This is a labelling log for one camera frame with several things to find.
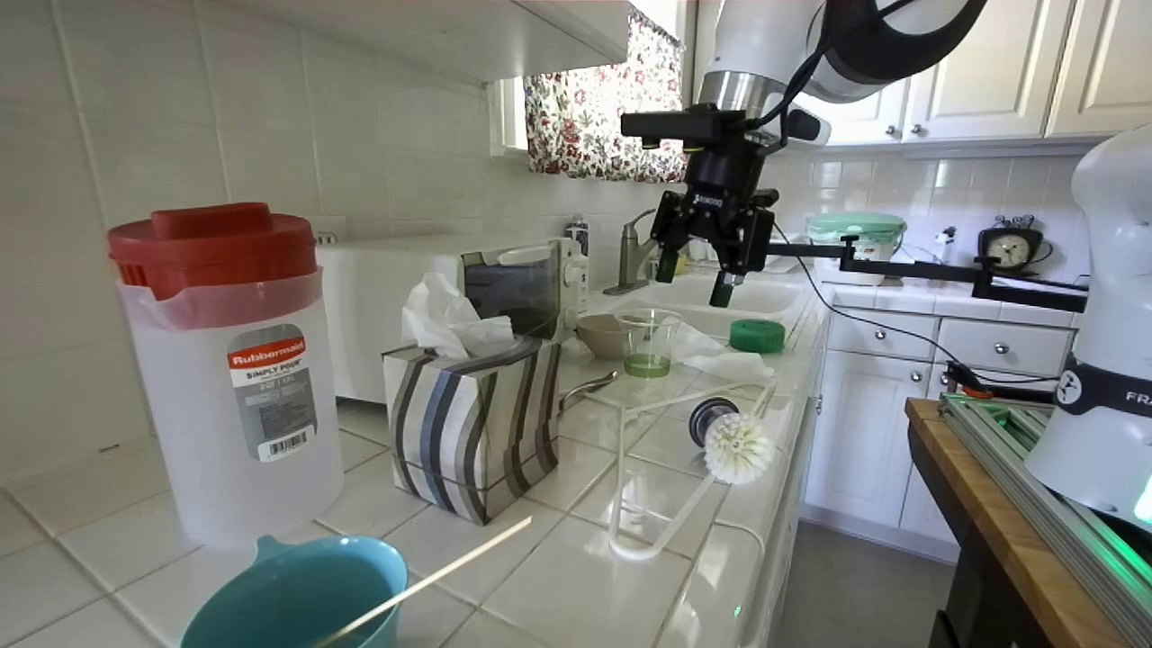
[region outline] toaster oven door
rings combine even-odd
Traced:
[[[560,317],[560,246],[511,248],[462,257],[464,295],[480,318],[507,315],[520,336],[551,339]]]

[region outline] green sponge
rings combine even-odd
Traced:
[[[778,353],[785,348],[785,327],[768,319],[737,319],[728,330],[728,344],[736,351]]]

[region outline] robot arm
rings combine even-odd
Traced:
[[[790,107],[802,90],[827,101],[863,99],[924,70],[968,33],[986,0],[726,0],[715,56],[687,111],[632,113],[624,135],[645,146],[683,140],[690,153],[681,195],[666,191],[652,238],[657,280],[668,282],[691,238],[717,250],[713,306],[746,272],[764,269],[775,191],[757,191],[764,158],[790,142],[819,146],[827,122]]]

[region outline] tissue box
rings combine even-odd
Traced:
[[[559,344],[517,338],[468,360],[410,346],[382,359],[399,488],[484,525],[556,467]]]

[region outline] pot handle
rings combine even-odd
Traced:
[[[263,563],[293,547],[296,545],[285,544],[271,535],[262,535],[256,540],[256,560],[252,560],[252,564]]]

